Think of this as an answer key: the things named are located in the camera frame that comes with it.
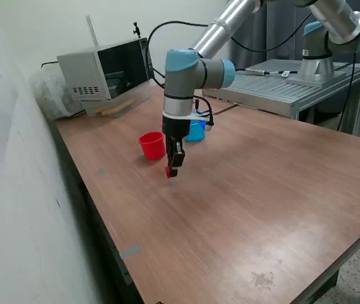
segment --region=tape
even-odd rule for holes
[[[134,253],[137,253],[141,251],[141,247],[139,247],[138,244],[132,246],[131,248],[129,248],[128,250],[125,250],[124,252],[121,252],[119,254],[119,256],[121,257],[121,259],[126,259],[129,258],[131,255],[133,255]]]

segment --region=table leg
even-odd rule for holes
[[[352,85],[348,99],[341,131],[356,135],[360,123],[360,82]]]

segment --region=gray tiled floor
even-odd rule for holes
[[[325,123],[323,127],[336,129],[338,118]],[[360,250],[340,269],[338,284],[327,292],[316,304],[360,304]]]

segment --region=blue cup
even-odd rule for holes
[[[186,141],[202,141],[205,137],[205,122],[192,120],[190,122],[190,133],[186,136]]]

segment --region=dark curtain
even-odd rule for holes
[[[353,10],[360,11],[360,0],[347,0]],[[271,48],[286,39],[309,14],[309,9],[296,8],[290,1],[279,0],[262,7],[253,18],[249,18],[235,33],[235,38],[243,45],[252,49]],[[246,68],[268,59],[301,60],[302,58],[302,27],[294,38],[284,46],[267,53],[251,53],[235,43],[231,44],[231,59],[237,68]],[[353,55],[336,54],[334,60],[351,62]],[[345,92],[327,99],[317,106],[319,111],[339,113],[342,111]]]

